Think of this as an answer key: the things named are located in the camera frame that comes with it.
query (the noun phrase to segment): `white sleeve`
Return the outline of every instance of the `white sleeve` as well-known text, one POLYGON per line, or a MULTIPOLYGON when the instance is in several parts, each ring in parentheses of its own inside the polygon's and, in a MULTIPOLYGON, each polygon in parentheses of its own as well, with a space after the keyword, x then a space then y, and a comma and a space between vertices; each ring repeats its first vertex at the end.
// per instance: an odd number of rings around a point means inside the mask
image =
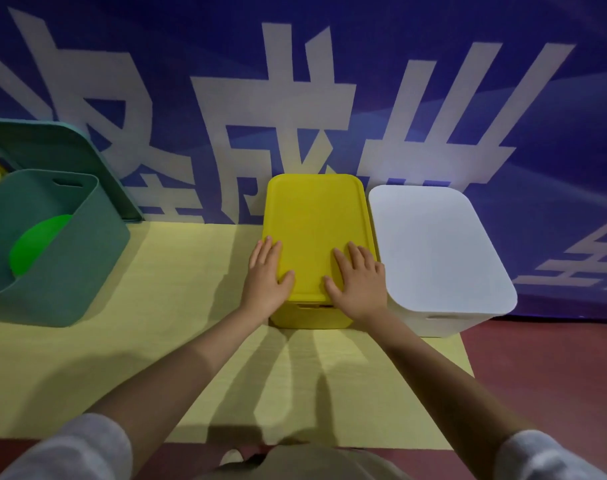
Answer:
POLYGON ((607 475, 540 431, 521 431, 497 453, 495 480, 607 480, 607 475))
POLYGON ((111 419, 87 413, 37 443, 0 475, 0 480, 129 480, 132 448, 111 419))

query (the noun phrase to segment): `right arm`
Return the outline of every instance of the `right arm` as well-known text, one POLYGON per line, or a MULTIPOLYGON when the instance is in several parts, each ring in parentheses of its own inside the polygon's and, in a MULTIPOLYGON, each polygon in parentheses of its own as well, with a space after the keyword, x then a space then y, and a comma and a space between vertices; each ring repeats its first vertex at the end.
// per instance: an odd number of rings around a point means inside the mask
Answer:
MULTIPOLYGON (((472 474, 478 480, 492 480, 499 450, 520 431, 535 429, 532 423, 503 405, 388 311, 384 266, 363 247, 352 242, 348 247, 351 260, 340 250, 334 250, 344 278, 344 290, 339 290, 330 277, 324 277, 333 303, 359 323, 384 350, 472 474)), ((522 452, 509 453, 508 456, 519 456, 522 452)), ((517 467, 523 467, 528 460, 526 453, 521 456, 522 465, 517 467)))

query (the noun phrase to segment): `left arm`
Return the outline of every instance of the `left arm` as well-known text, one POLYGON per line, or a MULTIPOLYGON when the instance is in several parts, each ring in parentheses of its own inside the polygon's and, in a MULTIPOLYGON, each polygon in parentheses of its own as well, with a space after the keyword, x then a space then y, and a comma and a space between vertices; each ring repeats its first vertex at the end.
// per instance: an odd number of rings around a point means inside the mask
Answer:
POLYGON ((289 297, 294 272, 281 283, 282 243, 259 241, 250 256, 241 305, 213 327, 117 386, 89 410, 118 423, 132 445, 133 475, 164 442, 248 336, 289 297))

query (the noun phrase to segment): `left hand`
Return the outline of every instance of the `left hand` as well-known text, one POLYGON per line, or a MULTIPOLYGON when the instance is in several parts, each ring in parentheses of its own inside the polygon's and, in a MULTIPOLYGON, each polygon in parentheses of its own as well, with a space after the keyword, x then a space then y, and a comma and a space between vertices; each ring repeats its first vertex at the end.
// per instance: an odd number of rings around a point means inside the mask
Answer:
POLYGON ((294 286, 294 271, 288 271, 281 282, 276 270, 283 243, 272 245, 272 238, 259 241, 250 256, 248 275, 243 285, 239 309, 255 317, 259 322, 267 320, 288 299, 294 286))

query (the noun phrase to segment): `green ball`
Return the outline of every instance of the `green ball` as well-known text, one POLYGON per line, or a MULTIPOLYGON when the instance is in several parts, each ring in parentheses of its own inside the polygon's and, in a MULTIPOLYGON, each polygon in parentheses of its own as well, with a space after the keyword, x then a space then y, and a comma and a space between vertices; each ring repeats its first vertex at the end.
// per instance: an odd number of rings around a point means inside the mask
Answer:
POLYGON ((50 245, 72 218, 70 214, 52 217, 30 227, 10 250, 10 269, 15 278, 26 274, 32 263, 50 245))

